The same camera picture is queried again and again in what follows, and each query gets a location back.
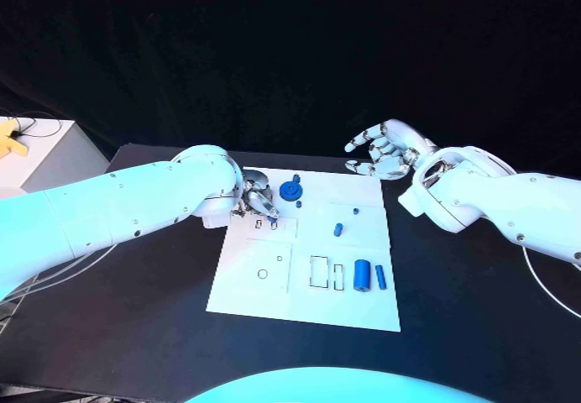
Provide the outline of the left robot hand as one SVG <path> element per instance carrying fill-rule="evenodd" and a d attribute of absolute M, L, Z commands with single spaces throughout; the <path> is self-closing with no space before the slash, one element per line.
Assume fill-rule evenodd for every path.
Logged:
<path fill-rule="evenodd" d="M 275 204 L 273 190 L 267 175 L 259 170 L 243 170 L 243 179 L 234 189 L 237 200 L 233 213 L 241 217 L 247 214 L 262 215 L 276 222 L 280 212 Z"/>

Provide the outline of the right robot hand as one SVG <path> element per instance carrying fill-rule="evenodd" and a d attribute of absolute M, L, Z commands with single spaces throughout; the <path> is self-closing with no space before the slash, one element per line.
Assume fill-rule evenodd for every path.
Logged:
<path fill-rule="evenodd" d="M 348 160 L 345 166 L 357 174 L 388 181 L 404 178 L 440 149 L 412 125 L 394 118 L 364 130 L 345 145 L 345 151 L 367 144 L 373 162 Z"/>

